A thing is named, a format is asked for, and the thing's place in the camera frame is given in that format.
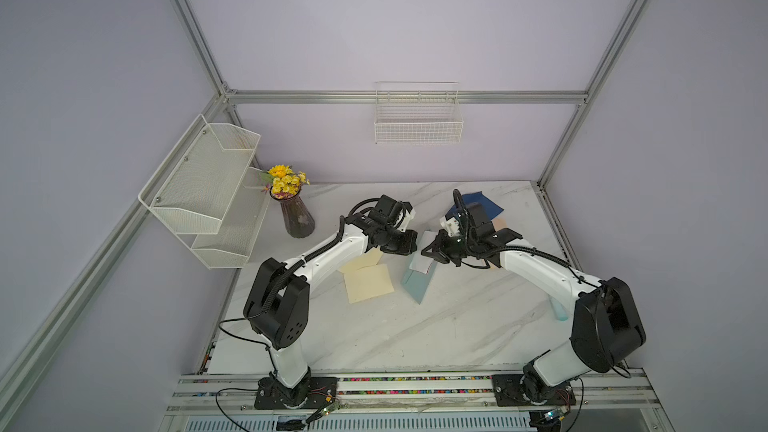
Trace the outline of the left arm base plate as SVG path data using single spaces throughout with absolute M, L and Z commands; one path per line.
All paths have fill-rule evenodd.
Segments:
M 259 380 L 255 410 L 319 409 L 337 395 L 337 377 L 307 375 L 295 387 L 288 388 L 270 375 Z

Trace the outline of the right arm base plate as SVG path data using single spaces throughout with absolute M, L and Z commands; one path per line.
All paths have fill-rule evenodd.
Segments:
M 492 390 L 500 407 L 507 406 L 574 406 L 576 399 L 569 382 L 548 386 L 537 377 L 526 374 L 494 374 Z

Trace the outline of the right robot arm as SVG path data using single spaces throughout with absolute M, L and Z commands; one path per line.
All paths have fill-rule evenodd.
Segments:
M 439 263 L 467 258 L 514 273 L 559 303 L 571 318 L 561 345 L 529 361 L 512 387 L 516 401 L 542 405 L 588 372 L 618 369 L 647 336 L 631 289 L 623 280 L 585 274 L 544 252 L 509 228 L 497 229 L 482 205 L 453 192 L 454 211 L 441 220 L 436 238 L 421 254 Z

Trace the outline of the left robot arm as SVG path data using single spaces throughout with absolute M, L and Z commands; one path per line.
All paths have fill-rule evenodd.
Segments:
M 368 199 L 341 216 L 335 234 L 309 251 L 261 263 L 243 316 L 268 341 L 272 380 L 294 390 L 311 376 L 300 344 L 309 321 L 311 287 L 371 250 L 399 256 L 414 253 L 418 233 L 409 228 L 414 216 L 409 202 L 387 195 Z

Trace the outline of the teal envelope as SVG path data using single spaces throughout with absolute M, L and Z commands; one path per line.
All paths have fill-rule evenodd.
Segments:
M 408 269 L 401 280 L 401 285 L 411 298 L 421 304 L 436 270 L 437 263 L 432 261 L 426 272 Z

